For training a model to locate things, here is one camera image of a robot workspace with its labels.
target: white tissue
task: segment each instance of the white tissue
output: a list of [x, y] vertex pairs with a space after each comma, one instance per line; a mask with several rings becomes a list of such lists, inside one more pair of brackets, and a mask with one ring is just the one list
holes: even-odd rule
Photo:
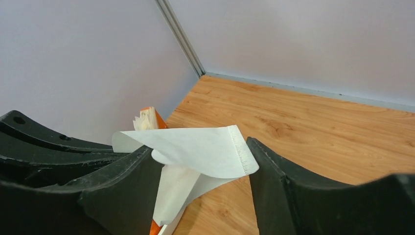
[[131, 153], [142, 145], [165, 164], [153, 219], [169, 224], [195, 198], [259, 169], [236, 125], [117, 132], [114, 152]]

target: white backdrop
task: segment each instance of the white backdrop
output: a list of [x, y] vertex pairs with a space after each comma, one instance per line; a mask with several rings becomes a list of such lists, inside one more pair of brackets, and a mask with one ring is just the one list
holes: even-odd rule
[[207, 72], [415, 106], [413, 0], [169, 0]]
[[143, 107], [168, 117], [197, 79], [154, 0], [0, 1], [0, 116], [110, 143]]

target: wooden table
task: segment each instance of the wooden table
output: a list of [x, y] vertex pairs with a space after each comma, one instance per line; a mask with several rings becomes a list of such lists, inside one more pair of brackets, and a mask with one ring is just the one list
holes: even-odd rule
[[[413, 113], [203, 76], [167, 122], [169, 128], [236, 124], [245, 138], [349, 184], [415, 172]], [[174, 234], [258, 234], [249, 178], [194, 200]]]

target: tabletop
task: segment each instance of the tabletop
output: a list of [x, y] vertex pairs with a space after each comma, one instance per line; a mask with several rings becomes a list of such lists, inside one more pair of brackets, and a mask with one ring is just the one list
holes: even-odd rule
[[[283, 157], [333, 180], [360, 184], [415, 172], [415, 114], [203, 76], [169, 128], [236, 124]], [[195, 199], [174, 235], [257, 235], [249, 177]]]

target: metal corner post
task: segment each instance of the metal corner post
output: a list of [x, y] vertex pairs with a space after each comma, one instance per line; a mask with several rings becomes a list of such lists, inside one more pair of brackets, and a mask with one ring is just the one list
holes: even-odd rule
[[161, 12], [163, 13], [164, 18], [168, 22], [170, 28], [172, 29], [174, 35], [176, 36], [176, 39], [182, 47], [190, 64], [193, 66], [193, 69], [196, 71], [199, 77], [205, 75], [205, 69], [200, 63], [199, 58], [197, 58], [195, 51], [193, 50], [189, 40], [183, 32], [183, 29], [180, 26], [180, 23], [177, 20], [176, 15], [174, 14], [173, 9], [171, 8], [171, 5], [168, 2], [168, 0], [156, 0], [156, 3], [159, 6]]

